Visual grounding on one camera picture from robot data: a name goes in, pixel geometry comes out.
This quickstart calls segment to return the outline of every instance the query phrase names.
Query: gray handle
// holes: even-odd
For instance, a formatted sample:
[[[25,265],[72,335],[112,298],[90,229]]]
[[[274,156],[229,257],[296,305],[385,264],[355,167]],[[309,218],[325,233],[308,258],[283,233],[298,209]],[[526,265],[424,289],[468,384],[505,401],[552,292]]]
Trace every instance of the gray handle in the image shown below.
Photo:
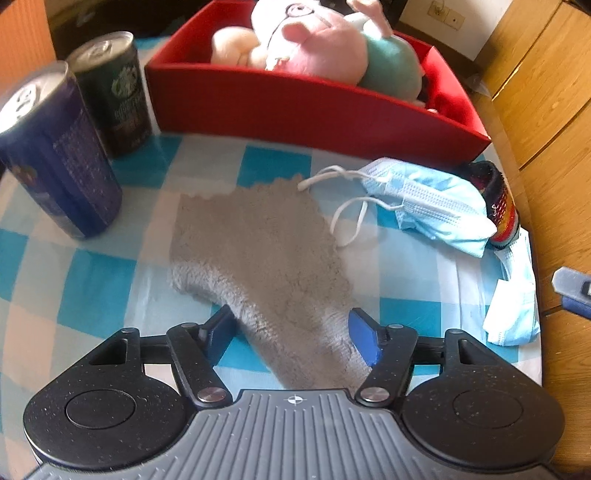
[[[246,390],[203,410],[169,450],[117,472],[44,464],[30,480],[556,480],[547,468],[485,475],[456,470],[418,450],[386,410],[342,390]]]

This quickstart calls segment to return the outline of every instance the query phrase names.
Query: stuffed toy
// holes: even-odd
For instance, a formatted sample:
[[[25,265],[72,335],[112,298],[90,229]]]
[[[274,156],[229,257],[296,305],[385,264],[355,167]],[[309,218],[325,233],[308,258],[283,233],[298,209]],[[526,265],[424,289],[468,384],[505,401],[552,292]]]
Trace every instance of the stuffed toy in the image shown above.
[[[347,0],[347,3],[368,20],[363,22],[357,13],[345,17],[357,27],[363,25],[367,40],[368,68],[359,86],[417,103],[424,72],[414,49],[392,33],[378,0]]]
[[[267,47],[267,70],[357,85],[368,67],[367,42],[343,15],[312,0],[259,0],[252,27]]]
[[[264,70],[267,49],[260,46],[250,28],[226,27],[214,33],[212,61],[215,65],[251,67]]]
[[[321,77],[415,102],[423,69],[413,48],[392,34],[379,0],[348,0],[344,17],[315,0],[259,0],[253,30],[223,28],[212,63]]]

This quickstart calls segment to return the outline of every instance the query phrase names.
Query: blue face mask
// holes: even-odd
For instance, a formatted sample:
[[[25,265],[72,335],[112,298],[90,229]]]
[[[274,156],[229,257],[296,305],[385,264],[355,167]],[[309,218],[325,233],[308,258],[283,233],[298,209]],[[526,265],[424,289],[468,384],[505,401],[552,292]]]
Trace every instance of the blue face mask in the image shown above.
[[[354,202],[363,202],[357,230],[345,245],[359,233],[368,202],[392,211],[401,229],[418,230],[432,240],[439,239],[474,257],[482,257],[488,239],[496,232],[495,224],[486,216],[482,195],[470,182],[455,175],[381,158],[359,170],[326,167],[302,181],[298,188],[305,190],[318,181],[334,177],[359,179],[368,192],[367,197],[350,199],[335,212],[331,232],[344,209]]]
[[[535,277],[531,264],[530,236],[519,229],[519,237],[503,250],[495,250],[505,280],[499,280],[482,328],[488,341],[497,345],[522,345],[540,332],[535,301]]]

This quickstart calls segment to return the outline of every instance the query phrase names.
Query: dark green coffee can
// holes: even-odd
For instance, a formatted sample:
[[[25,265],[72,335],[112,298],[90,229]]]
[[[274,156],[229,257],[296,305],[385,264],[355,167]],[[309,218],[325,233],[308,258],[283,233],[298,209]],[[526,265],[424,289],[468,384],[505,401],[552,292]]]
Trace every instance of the dark green coffee can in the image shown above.
[[[130,32],[114,32],[66,59],[110,158],[137,149],[151,134],[138,50]]]

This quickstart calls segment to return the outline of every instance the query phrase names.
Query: wall outlet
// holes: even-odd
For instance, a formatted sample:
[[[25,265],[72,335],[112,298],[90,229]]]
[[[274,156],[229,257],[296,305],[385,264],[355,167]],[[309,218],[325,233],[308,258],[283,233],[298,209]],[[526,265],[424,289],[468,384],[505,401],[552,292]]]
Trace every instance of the wall outlet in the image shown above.
[[[429,7],[427,15],[429,15],[429,17],[433,17],[435,20],[439,20],[440,22],[445,22],[448,13],[449,7],[446,7],[445,4],[442,2],[437,2],[436,0],[433,0],[433,2],[431,2],[431,6]]]
[[[446,25],[449,25],[452,28],[455,28],[456,30],[460,30],[460,28],[462,27],[463,23],[464,23],[465,18],[463,16],[461,16],[458,12],[456,12],[455,10],[449,9],[449,12],[447,13],[445,20],[443,20],[443,22]]]

